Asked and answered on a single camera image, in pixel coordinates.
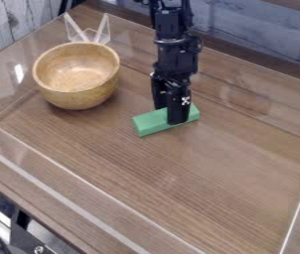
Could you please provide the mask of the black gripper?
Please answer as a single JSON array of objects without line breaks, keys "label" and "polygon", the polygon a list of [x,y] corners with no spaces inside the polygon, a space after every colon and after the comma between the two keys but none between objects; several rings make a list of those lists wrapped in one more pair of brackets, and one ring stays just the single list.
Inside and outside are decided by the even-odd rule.
[{"label": "black gripper", "polygon": [[157,38],[154,44],[158,47],[158,59],[153,64],[152,75],[154,107],[165,108],[168,102],[168,122],[177,125],[189,119],[192,91],[188,86],[192,75],[199,71],[203,40],[199,37]]}]

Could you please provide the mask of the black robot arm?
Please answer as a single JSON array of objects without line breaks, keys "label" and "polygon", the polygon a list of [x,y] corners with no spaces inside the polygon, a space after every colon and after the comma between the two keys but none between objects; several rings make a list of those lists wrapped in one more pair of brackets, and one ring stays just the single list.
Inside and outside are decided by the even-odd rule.
[{"label": "black robot arm", "polygon": [[158,59],[153,64],[152,92],[154,107],[168,109],[168,123],[189,120],[192,75],[199,72],[203,40],[191,33],[195,26],[191,0],[168,6],[165,0],[134,0],[149,7]]}]

